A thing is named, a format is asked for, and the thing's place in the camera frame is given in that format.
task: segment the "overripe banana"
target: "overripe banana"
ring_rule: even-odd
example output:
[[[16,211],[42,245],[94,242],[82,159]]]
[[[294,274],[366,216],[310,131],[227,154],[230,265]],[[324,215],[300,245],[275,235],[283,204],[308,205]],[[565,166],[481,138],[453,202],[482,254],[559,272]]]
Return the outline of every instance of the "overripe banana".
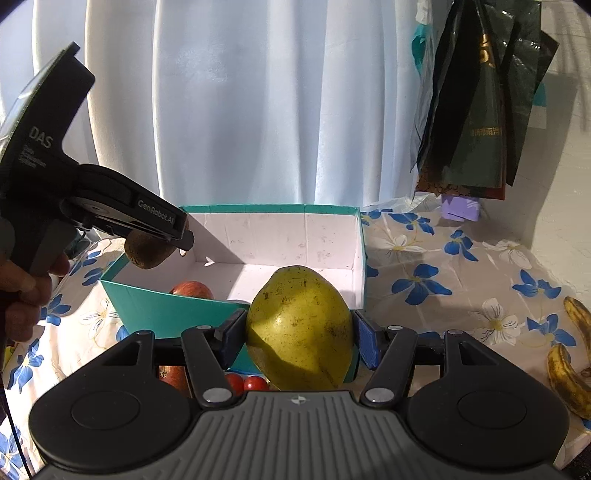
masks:
[[[550,349],[547,369],[552,389],[569,410],[583,419],[591,420],[591,387],[573,370],[569,354],[562,343]]]
[[[564,309],[581,333],[585,347],[587,347],[587,356],[591,361],[591,313],[585,305],[573,297],[564,298]]]

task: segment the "yellow pear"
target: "yellow pear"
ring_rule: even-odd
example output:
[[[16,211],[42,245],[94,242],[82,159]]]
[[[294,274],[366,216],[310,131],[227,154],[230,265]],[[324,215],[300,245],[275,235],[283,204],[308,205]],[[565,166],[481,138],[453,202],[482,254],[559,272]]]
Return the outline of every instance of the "yellow pear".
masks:
[[[279,390],[333,390],[351,363],[351,313],[336,288],[311,268],[280,268],[248,310],[246,346]]]

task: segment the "black plastic bag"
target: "black plastic bag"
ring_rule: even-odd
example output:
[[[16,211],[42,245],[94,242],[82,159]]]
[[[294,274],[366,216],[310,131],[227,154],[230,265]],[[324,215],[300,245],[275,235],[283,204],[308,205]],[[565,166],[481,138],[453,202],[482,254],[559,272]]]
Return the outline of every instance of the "black plastic bag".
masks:
[[[432,5],[411,142],[420,172],[416,190],[503,199],[517,172],[533,97],[558,44],[540,30],[537,0]],[[475,36],[492,59],[488,69],[474,67]]]
[[[498,54],[481,0],[457,3],[447,23],[457,26],[450,29],[454,48],[447,49],[449,66],[419,150],[417,190],[470,196],[478,187],[479,194],[503,198],[506,129]]]

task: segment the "cardboard box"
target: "cardboard box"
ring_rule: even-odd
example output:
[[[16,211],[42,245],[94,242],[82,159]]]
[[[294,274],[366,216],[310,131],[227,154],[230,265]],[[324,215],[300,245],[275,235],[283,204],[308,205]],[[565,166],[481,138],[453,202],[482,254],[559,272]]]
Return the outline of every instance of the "cardboard box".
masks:
[[[280,267],[305,265],[339,290],[350,309],[365,302],[365,248],[359,209],[319,205],[183,207],[190,214],[194,247],[161,265],[141,270],[122,255],[102,276],[127,330],[153,330],[157,338],[180,336],[196,325],[220,325],[238,307],[248,308]],[[178,283],[196,280],[216,300],[170,295]],[[358,364],[355,352],[348,380]],[[258,374],[246,347],[233,370]]]

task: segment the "apple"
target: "apple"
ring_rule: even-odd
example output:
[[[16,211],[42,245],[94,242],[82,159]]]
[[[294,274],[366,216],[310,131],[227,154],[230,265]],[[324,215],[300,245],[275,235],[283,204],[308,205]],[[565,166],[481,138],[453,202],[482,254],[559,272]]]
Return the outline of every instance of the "apple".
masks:
[[[182,366],[160,367],[160,380],[172,385],[185,397],[190,398],[191,392],[189,390],[189,383],[187,382],[187,374]]]
[[[213,300],[213,293],[207,285],[198,281],[184,281],[173,287],[169,292],[173,295],[181,295],[183,297],[193,297],[195,299],[209,299]]]

